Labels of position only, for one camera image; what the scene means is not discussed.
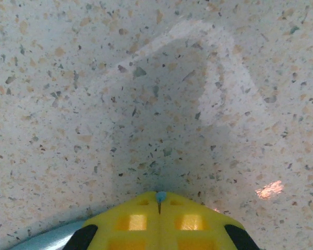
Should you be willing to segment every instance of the blue dot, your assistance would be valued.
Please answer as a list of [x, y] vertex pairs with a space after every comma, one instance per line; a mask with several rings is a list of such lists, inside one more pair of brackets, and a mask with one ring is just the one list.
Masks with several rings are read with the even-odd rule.
[[158, 203], [163, 202], [163, 201], [166, 199], [166, 197], [167, 197], [167, 193], [166, 193], [166, 192], [163, 192], [163, 191], [157, 192], [157, 193], [155, 194], [155, 198], [156, 198], [156, 201], [157, 201]]

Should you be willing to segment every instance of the yellow plastic part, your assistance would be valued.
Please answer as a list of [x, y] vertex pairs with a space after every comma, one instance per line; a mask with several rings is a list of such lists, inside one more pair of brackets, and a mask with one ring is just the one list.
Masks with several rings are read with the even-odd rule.
[[161, 214], [146, 192], [86, 221], [98, 230], [88, 250], [237, 250], [224, 226], [236, 220], [167, 192]]

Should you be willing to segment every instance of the yellow robot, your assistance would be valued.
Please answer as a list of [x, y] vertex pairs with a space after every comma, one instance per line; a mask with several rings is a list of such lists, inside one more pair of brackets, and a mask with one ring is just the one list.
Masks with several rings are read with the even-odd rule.
[[260, 250], [236, 220], [170, 192], [146, 192], [85, 222], [63, 250]]

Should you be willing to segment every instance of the speckled surface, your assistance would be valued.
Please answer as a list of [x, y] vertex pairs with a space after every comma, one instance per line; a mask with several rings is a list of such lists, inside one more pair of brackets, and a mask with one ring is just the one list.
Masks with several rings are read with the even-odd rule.
[[0, 249], [148, 190], [313, 249], [313, 0], [0, 1]]

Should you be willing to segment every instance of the floor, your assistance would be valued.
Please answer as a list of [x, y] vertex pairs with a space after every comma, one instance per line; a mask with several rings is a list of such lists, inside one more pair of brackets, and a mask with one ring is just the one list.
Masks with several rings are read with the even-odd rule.
[[149, 190], [313, 249], [313, 0], [0, 0], [0, 249]]

